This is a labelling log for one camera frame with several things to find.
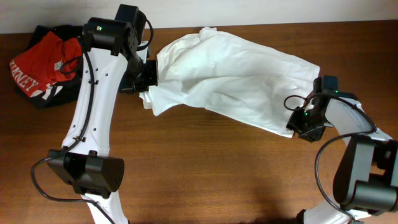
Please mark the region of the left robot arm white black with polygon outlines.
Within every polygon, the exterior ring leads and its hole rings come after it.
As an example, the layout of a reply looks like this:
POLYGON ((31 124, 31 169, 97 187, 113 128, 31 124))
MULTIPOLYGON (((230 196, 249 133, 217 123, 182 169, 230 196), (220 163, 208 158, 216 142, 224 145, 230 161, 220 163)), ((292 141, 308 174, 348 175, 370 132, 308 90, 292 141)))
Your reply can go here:
POLYGON ((86 203, 95 223, 128 223, 119 188, 124 161, 109 156, 109 132, 118 93, 140 93, 158 84, 144 29, 151 23, 137 6, 122 4, 114 19, 92 17, 84 26, 82 78, 71 126, 47 165, 86 203))

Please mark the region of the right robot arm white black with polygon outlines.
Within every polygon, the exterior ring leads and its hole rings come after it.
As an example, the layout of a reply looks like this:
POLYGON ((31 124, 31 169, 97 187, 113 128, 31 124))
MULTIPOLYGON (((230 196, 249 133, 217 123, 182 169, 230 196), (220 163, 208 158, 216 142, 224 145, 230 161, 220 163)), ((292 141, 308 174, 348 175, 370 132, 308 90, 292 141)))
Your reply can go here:
POLYGON ((356 95, 339 91, 336 77, 314 79, 312 94, 292 110, 286 127, 308 142, 319 141, 327 127, 339 134, 324 143, 315 158, 315 180, 324 201, 300 211, 296 223, 362 223, 397 211, 397 141, 376 126, 356 95), (333 179, 333 194, 327 196, 319 176, 320 158, 339 140, 346 150, 333 179))

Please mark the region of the white t-shirt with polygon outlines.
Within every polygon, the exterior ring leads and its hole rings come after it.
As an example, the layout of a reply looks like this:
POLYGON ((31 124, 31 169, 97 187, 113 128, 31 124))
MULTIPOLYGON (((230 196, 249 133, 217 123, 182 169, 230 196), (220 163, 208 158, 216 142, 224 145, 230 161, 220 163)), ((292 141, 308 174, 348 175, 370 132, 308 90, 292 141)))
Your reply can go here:
POLYGON ((157 54, 158 84, 140 93, 158 116, 187 105, 291 138, 290 95, 307 96, 320 67, 294 55, 205 27, 157 54))

